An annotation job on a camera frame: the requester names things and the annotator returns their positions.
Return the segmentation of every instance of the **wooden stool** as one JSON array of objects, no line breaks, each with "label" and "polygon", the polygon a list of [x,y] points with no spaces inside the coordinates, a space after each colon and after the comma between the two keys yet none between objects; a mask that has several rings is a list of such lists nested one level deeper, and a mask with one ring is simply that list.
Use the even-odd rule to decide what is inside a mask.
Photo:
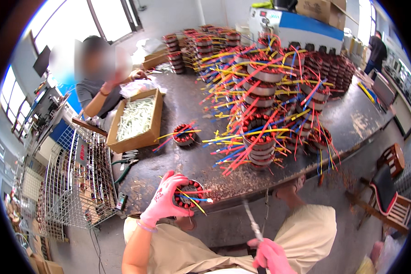
[{"label": "wooden stool", "polygon": [[[388,178],[387,182],[383,182],[384,184],[388,185],[393,185],[393,182],[391,180],[390,174],[389,173],[389,168],[387,165],[383,166],[383,169],[385,170],[386,177]],[[408,233],[408,223],[411,219],[411,200],[400,196],[397,194],[397,199],[395,200],[394,205],[392,206],[391,210],[389,211],[388,215],[385,216],[381,213],[379,210],[378,202],[377,199],[380,199],[381,197],[378,196],[377,192],[375,189],[370,187],[370,182],[367,179],[361,178],[361,182],[365,185],[364,189],[358,193],[351,193],[349,191],[345,192],[345,196],[348,198],[348,200],[352,203],[352,205],[358,205],[362,207],[365,210],[364,216],[362,217],[361,221],[359,222],[359,225],[357,229],[362,226],[362,224],[370,217],[370,215],[375,216],[379,220],[381,220],[383,223],[389,225],[390,227],[393,227],[397,229],[402,234],[407,234]],[[370,197],[370,200],[368,203],[364,202],[361,200],[361,194],[367,189],[370,188],[372,190],[372,195]]]},{"label": "wooden stool", "polygon": [[376,162],[378,169],[386,163],[390,167],[391,177],[394,178],[405,168],[405,158],[398,143],[387,148]]}]

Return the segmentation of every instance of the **cardboard box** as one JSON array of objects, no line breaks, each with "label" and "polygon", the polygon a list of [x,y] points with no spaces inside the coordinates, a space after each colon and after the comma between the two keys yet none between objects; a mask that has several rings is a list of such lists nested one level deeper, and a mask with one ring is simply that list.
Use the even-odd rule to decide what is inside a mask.
[{"label": "cardboard box", "polygon": [[164,50],[160,50],[158,52],[145,56],[145,60],[143,61],[143,64],[142,64],[143,68],[152,69],[161,63],[168,62],[169,60],[166,54],[167,54],[167,50],[164,49]]},{"label": "cardboard box", "polygon": [[295,7],[298,14],[317,19],[340,30],[344,30],[345,17],[350,17],[345,8],[346,0],[300,0]]},{"label": "cardboard box", "polygon": [[55,262],[44,260],[41,256],[37,254],[32,254],[29,258],[29,262],[32,267],[38,268],[38,271],[35,271],[39,274],[64,274],[63,268]]},{"label": "cardboard box", "polygon": [[110,132],[106,140],[106,144],[116,153],[123,153],[129,150],[135,150],[148,145],[158,145],[159,141],[154,142],[155,139],[160,137],[160,122],[161,122],[161,109],[163,108],[163,97],[158,89],[149,91],[143,91],[136,96],[131,97],[131,101],[142,99],[151,95],[155,95],[154,108],[151,117],[151,127],[147,132],[137,135],[126,140],[117,141],[117,129],[118,124],[123,115],[123,111],[126,105],[126,100],[123,100],[117,109],[116,116],[111,123]]}]

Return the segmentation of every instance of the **window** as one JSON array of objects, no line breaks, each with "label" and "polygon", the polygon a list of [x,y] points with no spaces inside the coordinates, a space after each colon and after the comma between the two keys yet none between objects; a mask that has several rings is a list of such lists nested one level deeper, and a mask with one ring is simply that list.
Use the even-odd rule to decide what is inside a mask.
[{"label": "window", "polygon": [[139,28],[130,0],[47,0],[28,26],[38,52],[46,45],[52,49],[59,41],[83,41],[91,35],[115,41]]},{"label": "window", "polygon": [[[18,120],[20,124],[23,124],[31,110],[31,106],[26,101],[26,96],[15,80],[15,75],[11,66],[9,66],[5,80],[3,81],[0,103],[12,124],[15,123],[15,120]],[[17,131],[21,129],[21,126],[18,123],[16,129]]]},{"label": "window", "polygon": [[359,0],[358,39],[368,46],[376,31],[376,11],[369,0]]}]

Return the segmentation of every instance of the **purple bangle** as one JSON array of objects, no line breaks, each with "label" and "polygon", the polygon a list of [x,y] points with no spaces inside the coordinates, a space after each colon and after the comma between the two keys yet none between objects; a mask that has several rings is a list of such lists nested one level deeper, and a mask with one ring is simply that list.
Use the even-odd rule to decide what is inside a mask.
[{"label": "purple bangle", "polygon": [[149,232],[152,232],[152,233],[158,232],[157,227],[155,227],[154,229],[150,229],[150,228],[147,228],[147,227],[145,227],[144,225],[142,225],[142,224],[140,223],[140,219],[137,219],[136,223],[138,224],[139,227],[143,228],[143,229],[146,230],[146,231],[149,231]]}]

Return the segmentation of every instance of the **hand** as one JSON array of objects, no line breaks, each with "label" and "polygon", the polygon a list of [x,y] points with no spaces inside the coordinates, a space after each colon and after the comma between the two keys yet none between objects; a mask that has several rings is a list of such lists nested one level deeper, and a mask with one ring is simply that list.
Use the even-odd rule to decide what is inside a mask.
[{"label": "hand", "polygon": [[138,70],[134,75],[132,75],[134,79],[148,79],[145,72],[142,70]]},{"label": "hand", "polygon": [[166,172],[148,208],[140,215],[140,219],[146,225],[155,227],[155,224],[161,218],[170,216],[193,216],[193,211],[181,208],[172,202],[172,197],[177,187],[188,184],[189,179],[184,175],[174,175],[173,170]]},{"label": "hand", "polygon": [[253,267],[268,268],[271,274],[297,274],[289,265],[285,250],[280,245],[274,243],[268,238],[259,240],[254,238],[247,244],[251,247],[257,247],[257,254],[253,261]]}]

